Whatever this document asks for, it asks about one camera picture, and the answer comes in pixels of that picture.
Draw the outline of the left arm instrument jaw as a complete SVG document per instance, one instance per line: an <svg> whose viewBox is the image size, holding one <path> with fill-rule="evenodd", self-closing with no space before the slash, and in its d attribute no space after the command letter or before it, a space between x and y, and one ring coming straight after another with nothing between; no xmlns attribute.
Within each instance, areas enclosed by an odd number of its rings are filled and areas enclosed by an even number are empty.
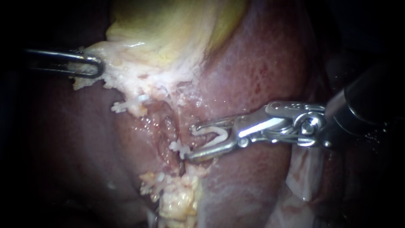
<svg viewBox="0 0 405 228"><path fill-rule="evenodd" d="M104 72L103 61L78 49L26 49L26 67L31 71L95 79Z"/></svg>

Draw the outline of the right arm instrument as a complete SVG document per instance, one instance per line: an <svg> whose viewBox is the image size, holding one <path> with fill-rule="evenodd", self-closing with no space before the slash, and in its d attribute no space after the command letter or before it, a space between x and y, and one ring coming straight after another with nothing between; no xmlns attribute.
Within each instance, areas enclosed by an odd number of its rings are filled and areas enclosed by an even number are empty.
<svg viewBox="0 0 405 228"><path fill-rule="evenodd" d="M290 143L318 147L316 134L326 125L325 106L298 101L272 101L237 118L233 129L241 147L251 143Z"/></svg>

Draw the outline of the right arm instrument jaw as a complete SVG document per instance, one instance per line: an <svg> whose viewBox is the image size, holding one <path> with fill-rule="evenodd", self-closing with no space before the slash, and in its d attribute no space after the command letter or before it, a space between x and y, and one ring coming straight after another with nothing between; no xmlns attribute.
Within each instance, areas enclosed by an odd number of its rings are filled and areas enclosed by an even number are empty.
<svg viewBox="0 0 405 228"><path fill-rule="evenodd" d="M198 123L192 124L189 127L190 131L200 131L203 129L208 129L209 127L216 127L223 130L231 131L233 128L234 122L241 115L233 115L229 117L224 117L220 119L213 119L209 121L200 121Z"/></svg>
<svg viewBox="0 0 405 228"><path fill-rule="evenodd" d="M246 147L246 138L231 137L218 144L201 147L184 155L184 161L190 163L205 162Z"/></svg>

